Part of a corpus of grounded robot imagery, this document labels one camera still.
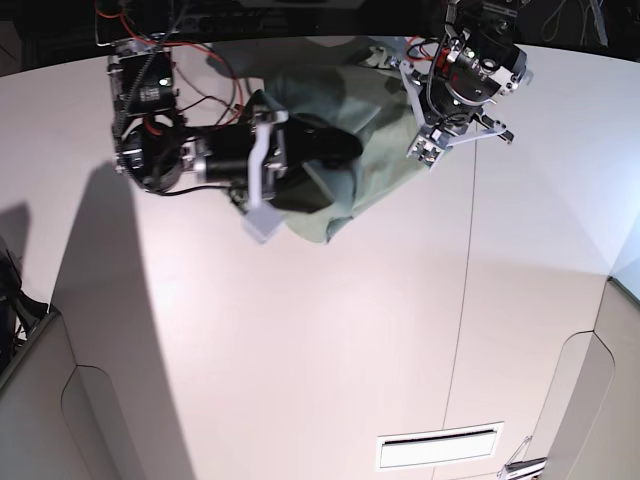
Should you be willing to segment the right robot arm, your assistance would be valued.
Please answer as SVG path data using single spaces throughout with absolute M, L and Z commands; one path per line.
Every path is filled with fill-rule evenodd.
M 115 162 L 142 190 L 176 197 L 185 172 L 197 175 L 197 190 L 221 190 L 243 214 L 251 202 L 266 207 L 312 212 L 296 200 L 294 188 L 309 180 L 307 166 L 317 161 L 331 171 L 353 164 L 360 140 L 313 116 L 290 113 L 258 90 L 246 98 L 240 86 L 229 103 L 230 120 L 191 127 L 177 103 L 172 48 L 190 2 L 166 7 L 167 31 L 150 36 L 135 32 L 114 46 L 108 73 L 114 107 Z

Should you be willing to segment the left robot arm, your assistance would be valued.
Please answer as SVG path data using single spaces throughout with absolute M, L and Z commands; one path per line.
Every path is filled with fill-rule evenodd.
M 477 123 L 510 143 L 485 108 L 518 89 L 527 54 L 514 43 L 516 1 L 448 1 L 442 26 L 408 42 L 397 66 L 424 145 L 463 136 Z

